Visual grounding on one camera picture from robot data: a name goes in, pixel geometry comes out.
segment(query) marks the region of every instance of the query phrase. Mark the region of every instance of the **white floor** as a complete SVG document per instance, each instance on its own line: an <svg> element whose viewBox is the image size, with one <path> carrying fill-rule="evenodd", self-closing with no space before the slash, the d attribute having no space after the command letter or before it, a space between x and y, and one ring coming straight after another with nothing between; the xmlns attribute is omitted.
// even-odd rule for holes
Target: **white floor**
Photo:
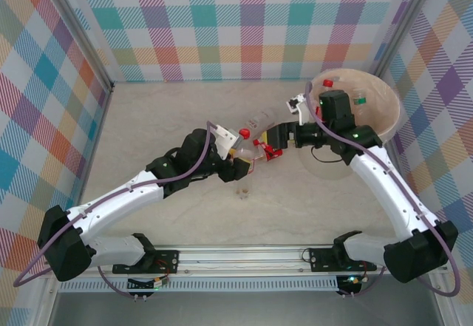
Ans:
<svg viewBox="0 0 473 326"><path fill-rule="evenodd" d="M238 130L258 109L280 106L303 90L298 81L118 84L83 201L125 183L207 120ZM258 165L246 200L233 183L210 177L121 220L108 234L143 232L157 245L331 243L352 230L392 236L364 182L355 174L321 179L337 168L312 166L306 149Z"/></svg>

